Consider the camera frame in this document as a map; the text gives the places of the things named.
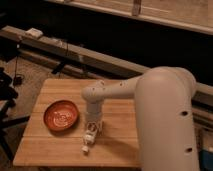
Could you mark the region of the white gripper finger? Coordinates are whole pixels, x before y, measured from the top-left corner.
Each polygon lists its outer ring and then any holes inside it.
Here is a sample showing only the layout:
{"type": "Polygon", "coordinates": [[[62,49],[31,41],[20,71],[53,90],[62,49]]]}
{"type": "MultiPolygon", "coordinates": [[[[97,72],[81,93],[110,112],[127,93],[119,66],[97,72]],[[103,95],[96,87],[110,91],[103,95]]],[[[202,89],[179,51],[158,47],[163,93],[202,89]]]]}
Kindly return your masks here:
{"type": "Polygon", "coordinates": [[[86,135],[90,135],[90,130],[89,130],[89,128],[88,128],[88,125],[86,126],[86,130],[85,130],[85,136],[86,135]]]}
{"type": "Polygon", "coordinates": [[[101,135],[102,129],[103,129],[103,123],[98,122],[98,124],[97,124],[97,135],[101,135]]]}

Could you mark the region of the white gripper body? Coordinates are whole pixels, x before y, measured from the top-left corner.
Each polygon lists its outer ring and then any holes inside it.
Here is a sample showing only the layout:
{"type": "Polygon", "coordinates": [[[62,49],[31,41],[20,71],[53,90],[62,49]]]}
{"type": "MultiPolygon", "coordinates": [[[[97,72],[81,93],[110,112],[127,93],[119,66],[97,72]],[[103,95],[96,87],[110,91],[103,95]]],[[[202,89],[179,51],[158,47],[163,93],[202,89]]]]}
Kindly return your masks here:
{"type": "Polygon", "coordinates": [[[86,103],[85,123],[94,123],[98,128],[102,127],[102,102],[86,103]]]}

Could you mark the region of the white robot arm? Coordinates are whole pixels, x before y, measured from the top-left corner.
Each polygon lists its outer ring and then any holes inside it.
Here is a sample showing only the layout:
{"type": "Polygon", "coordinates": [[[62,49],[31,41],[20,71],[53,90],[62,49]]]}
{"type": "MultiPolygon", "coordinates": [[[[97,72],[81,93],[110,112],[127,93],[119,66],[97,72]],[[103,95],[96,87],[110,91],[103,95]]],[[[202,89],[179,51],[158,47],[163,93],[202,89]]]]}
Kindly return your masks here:
{"type": "Polygon", "coordinates": [[[142,171],[199,171],[191,99],[196,79],[180,67],[155,67],[143,75],[82,90],[87,126],[102,122],[107,98],[132,98],[142,171]]]}

